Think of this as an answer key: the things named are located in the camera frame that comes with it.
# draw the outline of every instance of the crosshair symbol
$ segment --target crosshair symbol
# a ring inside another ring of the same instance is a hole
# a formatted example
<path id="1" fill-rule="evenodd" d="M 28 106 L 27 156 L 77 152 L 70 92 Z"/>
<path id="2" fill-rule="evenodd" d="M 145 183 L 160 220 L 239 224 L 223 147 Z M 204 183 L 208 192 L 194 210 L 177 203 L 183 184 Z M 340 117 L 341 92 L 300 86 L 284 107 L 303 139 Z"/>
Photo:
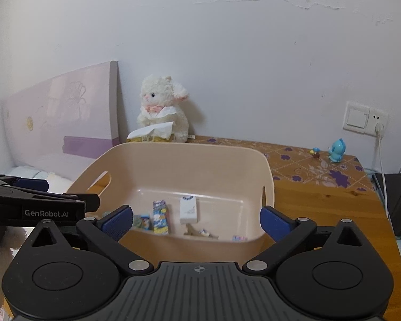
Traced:
<path id="1" fill-rule="evenodd" d="M 206 270 L 208 270 L 208 269 L 206 269 L 206 268 L 204 268 L 204 267 L 198 265 L 198 266 L 195 267 L 193 270 L 194 270 L 195 272 L 197 272 L 197 273 L 200 274 L 200 273 L 203 273 L 204 271 L 206 271 Z"/>

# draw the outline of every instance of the electrical socket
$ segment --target electrical socket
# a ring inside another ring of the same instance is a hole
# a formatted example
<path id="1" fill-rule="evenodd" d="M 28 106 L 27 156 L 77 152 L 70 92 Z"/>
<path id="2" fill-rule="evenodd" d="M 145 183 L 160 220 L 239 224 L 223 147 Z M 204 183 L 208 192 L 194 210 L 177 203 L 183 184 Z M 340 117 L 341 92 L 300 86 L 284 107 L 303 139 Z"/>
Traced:
<path id="1" fill-rule="evenodd" d="M 373 135 L 373 136 L 377 136 L 377 133 L 376 133 L 376 124 L 377 123 L 383 124 L 384 132 L 385 132 L 388 119 L 389 119 L 389 114 L 387 112 L 370 108 L 370 113 L 368 115 L 367 125 L 365 126 L 364 133 Z"/>

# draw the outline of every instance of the beige plastic basket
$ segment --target beige plastic basket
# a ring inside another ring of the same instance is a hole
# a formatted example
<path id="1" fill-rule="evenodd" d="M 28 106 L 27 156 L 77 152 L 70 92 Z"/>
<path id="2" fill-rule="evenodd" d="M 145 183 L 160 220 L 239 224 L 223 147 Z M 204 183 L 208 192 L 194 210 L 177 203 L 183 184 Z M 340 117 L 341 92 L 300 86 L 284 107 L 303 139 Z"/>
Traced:
<path id="1" fill-rule="evenodd" d="M 267 159 L 250 148 L 179 143 L 125 143 L 98 158 L 73 183 L 69 193 L 99 192 L 101 216 L 123 204 L 134 214 L 153 212 L 165 199 L 170 235 L 131 229 L 120 243 L 157 265 L 159 261 L 237 261 L 257 255 L 265 243 L 260 209 L 274 206 L 272 173 Z M 218 239 L 183 235 L 180 198 L 197 197 L 197 230 Z M 233 242 L 234 235 L 248 241 Z"/>

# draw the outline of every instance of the pink headboard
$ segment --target pink headboard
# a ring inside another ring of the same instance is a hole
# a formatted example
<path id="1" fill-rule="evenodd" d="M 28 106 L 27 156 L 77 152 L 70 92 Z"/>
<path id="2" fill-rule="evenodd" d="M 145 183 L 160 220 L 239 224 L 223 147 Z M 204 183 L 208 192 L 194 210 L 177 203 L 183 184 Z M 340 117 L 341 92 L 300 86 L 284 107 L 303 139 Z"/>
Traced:
<path id="1" fill-rule="evenodd" d="M 5 100 L 5 130 L 15 163 L 75 180 L 117 145 L 117 71 L 117 62 L 85 67 Z"/>

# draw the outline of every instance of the blue toy figurine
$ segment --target blue toy figurine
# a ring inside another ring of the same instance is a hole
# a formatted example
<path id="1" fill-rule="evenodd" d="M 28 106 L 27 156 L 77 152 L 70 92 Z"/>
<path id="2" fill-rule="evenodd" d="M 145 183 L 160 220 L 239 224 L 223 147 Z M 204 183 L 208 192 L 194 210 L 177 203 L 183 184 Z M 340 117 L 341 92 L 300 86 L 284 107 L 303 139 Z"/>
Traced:
<path id="1" fill-rule="evenodd" d="M 331 146 L 331 149 L 328 150 L 328 153 L 330 154 L 328 158 L 333 163 L 340 163 L 342 161 L 342 156 L 346 151 L 346 144 L 343 141 L 343 139 L 338 139 L 334 144 Z"/>

